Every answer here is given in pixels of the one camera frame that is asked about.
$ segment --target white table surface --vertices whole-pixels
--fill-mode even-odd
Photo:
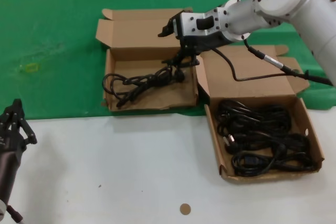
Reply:
[[[38,144],[24,153],[10,204],[26,224],[336,223],[336,109],[309,114],[322,170],[252,185],[219,176],[206,117],[30,121]]]

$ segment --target cardboard box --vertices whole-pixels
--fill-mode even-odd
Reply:
[[[165,67],[162,60],[173,58],[180,49],[174,36],[159,38],[168,20],[182,9],[109,10],[104,9],[106,19],[100,19],[96,38],[110,49],[106,55],[105,74],[118,73],[127,78],[154,74]],[[141,94],[133,103],[116,107],[117,99],[104,92],[110,111],[165,110],[197,105],[197,78],[195,68],[183,69],[185,80],[165,87],[152,88]],[[125,92],[134,86],[115,82],[117,92]]]
[[[301,71],[296,59],[280,56],[287,53],[288,48],[286,46],[254,47],[278,59],[292,69]],[[245,46],[225,46],[219,48],[219,50],[232,61],[238,78],[282,73],[273,65],[249,53]],[[201,64],[197,67],[197,78],[200,85],[209,95],[210,104],[205,106],[205,110],[212,134],[219,174],[223,179],[253,182],[294,178],[306,173],[271,170],[269,173],[257,177],[246,178],[236,176],[231,166],[232,155],[226,152],[223,138],[216,131],[217,122],[214,118],[214,113],[217,110],[218,103],[222,99],[233,99],[247,106],[261,106],[274,103],[285,105],[291,113],[292,132],[308,134],[308,138],[311,141],[311,155],[318,166],[314,172],[319,171],[322,166],[322,161],[324,160],[322,149],[305,104],[302,99],[296,96],[298,92],[309,86],[308,81],[295,77],[282,76],[236,82],[233,79],[231,69],[227,62],[216,53],[212,51],[204,52],[201,54],[199,61]],[[261,150],[258,153],[263,155],[271,154],[270,150]]]

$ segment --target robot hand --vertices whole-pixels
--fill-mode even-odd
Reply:
[[[21,136],[20,128],[27,138]],[[36,136],[25,120],[20,99],[0,115],[0,221],[3,220],[14,185],[16,172],[21,164],[22,153],[28,144],[36,144]]]

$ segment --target black electric cord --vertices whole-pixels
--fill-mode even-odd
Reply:
[[[313,81],[329,86],[333,86],[331,81],[327,78],[319,77],[319,76],[311,76],[309,75],[309,71],[306,71],[305,73],[297,73],[296,71],[292,70],[291,68],[287,67],[286,65],[283,65],[281,62],[272,59],[268,55],[264,54],[263,52],[260,52],[259,50],[256,50],[255,48],[251,47],[247,40],[244,39],[244,44],[247,47],[247,50],[251,52],[253,55],[258,57],[261,60],[266,60],[267,62],[273,64],[274,66],[278,67],[282,72],[284,72],[288,76],[294,76],[299,77],[308,81]]]
[[[285,73],[274,73],[274,74],[268,74],[268,75],[265,75],[265,76],[255,76],[255,77],[248,77],[248,78],[237,78],[237,75],[236,75],[236,70],[235,70],[235,67],[233,66],[232,62],[229,60],[229,58],[227,58],[221,51],[219,51],[217,48],[212,48],[210,46],[208,46],[207,44],[205,43],[202,43],[201,44],[203,46],[205,46],[207,49],[209,50],[212,50],[213,52],[217,53],[218,55],[220,55],[230,66],[231,68],[231,72],[232,72],[232,76],[233,76],[233,79],[235,81],[250,81],[250,80],[259,80],[259,79],[265,79],[265,78],[270,78],[270,77],[277,77],[277,76],[286,76]]]
[[[249,108],[233,100],[222,100],[218,104],[216,119],[219,122],[217,131],[225,136],[224,129],[230,134],[248,131],[263,131],[284,135],[291,129],[291,118],[282,105],[266,105],[260,108]]]
[[[309,75],[309,71],[306,71],[305,73],[297,73],[294,70],[290,69],[287,66],[284,66],[281,62],[272,59],[271,57],[267,56],[266,54],[260,52],[259,50],[254,49],[251,47],[248,43],[247,40],[244,40],[244,44],[247,47],[248,51],[254,54],[256,57],[258,57],[261,60],[266,60],[267,62],[273,64],[274,66],[278,67],[282,72],[284,73],[275,73],[275,74],[267,74],[264,76],[255,76],[255,77],[248,77],[248,78],[237,78],[236,76],[236,70],[235,67],[233,66],[232,62],[227,58],[221,51],[219,51],[217,48],[213,48],[208,46],[207,44],[203,43],[200,41],[200,44],[202,44],[204,47],[206,47],[209,50],[212,50],[213,52],[217,53],[220,55],[230,66],[231,72],[233,79],[235,81],[250,81],[250,80],[259,80],[259,79],[265,79],[265,78],[271,78],[271,77],[277,77],[277,76],[294,76],[294,77],[299,77],[303,78],[305,80],[321,83],[321,84],[326,84],[333,86],[331,81],[327,78],[323,77],[318,77],[318,76],[311,76]]]
[[[277,169],[284,172],[307,172],[316,169],[312,158],[305,152],[296,152],[284,157],[259,155],[240,152],[231,159],[235,174],[242,177],[254,177]]]
[[[303,172],[316,168],[310,156],[309,139],[289,133],[291,118],[282,105],[249,108],[244,104],[223,100],[215,114],[217,133],[223,137],[225,150],[232,154],[235,174],[253,177],[271,169]],[[271,149],[272,156],[249,151]]]
[[[107,89],[106,80],[109,77],[112,77],[112,80],[109,89]],[[146,76],[135,76],[131,78],[127,78],[117,73],[109,73],[104,76],[102,87],[106,93],[115,96],[119,100],[117,108],[121,108],[127,102],[133,102],[140,94],[150,88],[163,87],[172,82],[183,82],[184,78],[184,73],[180,68],[176,68],[173,74],[173,67],[167,66],[160,69],[155,74],[147,74]],[[122,81],[122,84],[125,86],[134,85],[136,87],[127,92],[116,92],[114,90],[115,81]]]

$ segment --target green table surface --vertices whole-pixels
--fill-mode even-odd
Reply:
[[[0,108],[21,98],[29,119],[111,115],[101,106],[105,51],[95,39],[103,8],[192,6],[205,12],[227,0],[0,0]],[[303,70],[325,76],[292,26],[253,33],[250,44],[286,44]],[[336,104],[335,88],[311,83],[300,94],[310,109]],[[187,110],[203,114],[203,104]],[[126,114],[153,113],[128,112]]]

